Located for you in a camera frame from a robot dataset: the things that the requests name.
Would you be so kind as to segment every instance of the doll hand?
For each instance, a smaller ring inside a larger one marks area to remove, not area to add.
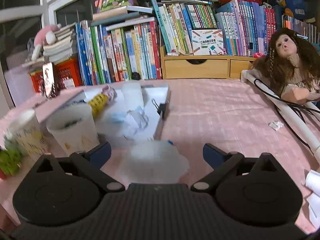
[[[292,103],[302,105],[307,101],[308,96],[309,96],[308,89],[293,87],[282,96],[282,99]]]

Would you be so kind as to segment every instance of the pink tablecloth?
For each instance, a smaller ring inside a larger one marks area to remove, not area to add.
[[[272,153],[297,184],[304,199],[310,194],[303,187],[305,173],[310,169],[317,170],[319,164],[287,128],[274,131],[268,126],[269,122],[279,120],[279,117],[273,111],[273,104],[255,87],[238,80],[223,79],[144,83],[169,84],[170,113],[164,125],[162,139],[171,140],[179,153],[189,160],[190,169],[180,178],[180,182],[191,185],[212,171],[202,158],[203,145],[212,143],[226,152],[238,151],[247,157],[258,157],[262,152]],[[7,118],[1,120],[0,130],[5,130],[8,119],[12,119],[20,111],[21,109],[12,110]],[[310,128],[320,138],[319,126],[313,124]],[[115,179],[122,154],[121,149],[113,149],[111,159],[102,168]],[[308,221],[305,200],[296,224],[306,233],[315,230]]]

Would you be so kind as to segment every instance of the yellow object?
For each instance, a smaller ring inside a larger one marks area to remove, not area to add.
[[[92,116],[95,118],[104,108],[108,101],[108,96],[105,94],[98,94],[93,99],[91,99],[88,104],[92,108]]]

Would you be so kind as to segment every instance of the braided hair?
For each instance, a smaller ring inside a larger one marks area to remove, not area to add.
[[[280,96],[288,81],[294,76],[295,67],[287,58],[281,58],[276,50],[278,38],[286,34],[297,46],[297,53],[302,66],[300,74],[306,85],[311,88],[313,79],[320,79],[320,56],[316,49],[307,40],[297,36],[297,32],[282,28],[277,30],[270,39],[268,56],[257,59],[253,67],[270,80],[271,89]]]

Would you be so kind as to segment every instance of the white pipe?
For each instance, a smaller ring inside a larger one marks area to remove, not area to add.
[[[306,107],[309,107],[309,108],[312,108],[312,109],[315,109],[315,110],[320,110],[318,107],[316,107],[312,102],[306,102],[304,104]],[[320,121],[320,113],[317,113],[317,112],[313,112],[312,113],[315,115],[315,117]]]
[[[243,70],[241,72],[241,80],[244,79],[249,80],[252,84],[254,84],[254,80],[256,79],[254,76],[248,73],[247,70]],[[278,97],[272,90],[270,90],[267,86],[262,84],[261,82],[256,82],[257,86],[263,89],[265,92],[269,93],[270,95],[273,95],[275,97]],[[320,142],[318,141],[318,138],[310,131],[309,127],[298,117],[298,115],[284,102],[281,102],[277,99],[274,99],[268,95],[266,95],[283,113],[285,113],[285,116],[288,118],[289,121],[293,122],[300,132],[302,134],[304,140],[311,148],[312,153],[314,154],[316,160],[318,163],[320,163]]]

